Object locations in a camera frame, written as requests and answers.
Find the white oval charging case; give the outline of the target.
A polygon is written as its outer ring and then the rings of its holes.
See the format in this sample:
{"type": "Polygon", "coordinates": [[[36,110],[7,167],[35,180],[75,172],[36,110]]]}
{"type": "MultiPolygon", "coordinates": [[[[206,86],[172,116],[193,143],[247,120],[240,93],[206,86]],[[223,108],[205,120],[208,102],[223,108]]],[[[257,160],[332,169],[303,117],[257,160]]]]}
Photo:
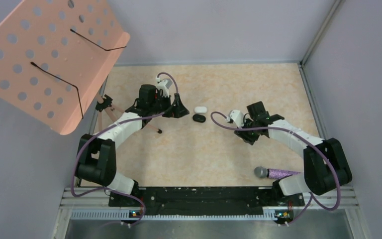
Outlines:
{"type": "Polygon", "coordinates": [[[195,114],[203,115],[208,112],[208,108],[204,106],[197,106],[193,109],[195,114]]]}

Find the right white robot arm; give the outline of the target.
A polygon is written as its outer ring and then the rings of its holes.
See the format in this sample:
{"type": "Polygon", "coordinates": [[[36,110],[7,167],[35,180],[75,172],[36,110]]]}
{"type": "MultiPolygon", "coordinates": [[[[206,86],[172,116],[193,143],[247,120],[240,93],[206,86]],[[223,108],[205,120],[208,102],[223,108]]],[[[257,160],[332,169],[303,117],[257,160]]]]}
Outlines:
{"type": "Polygon", "coordinates": [[[310,192],[323,195],[352,181],[353,176],[342,144],[335,138],[323,139],[291,125],[281,115],[271,115],[262,102],[247,106],[247,113],[231,110],[220,113],[234,134],[253,145],[260,136],[287,146],[303,160],[303,171],[278,179],[273,187],[272,200],[285,205],[292,195],[310,192]]]}

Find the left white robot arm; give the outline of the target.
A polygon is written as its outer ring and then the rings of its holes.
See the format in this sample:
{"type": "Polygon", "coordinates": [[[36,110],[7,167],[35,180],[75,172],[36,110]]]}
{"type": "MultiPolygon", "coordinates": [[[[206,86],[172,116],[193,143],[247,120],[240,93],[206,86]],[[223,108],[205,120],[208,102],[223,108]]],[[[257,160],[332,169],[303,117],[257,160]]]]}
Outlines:
{"type": "Polygon", "coordinates": [[[117,121],[95,135],[81,137],[74,176],[121,193],[121,200],[128,206],[137,204],[140,193],[134,189],[136,182],[117,171],[117,148],[153,118],[179,119],[189,113],[179,93],[171,96],[168,90],[142,85],[138,98],[117,121]]]}

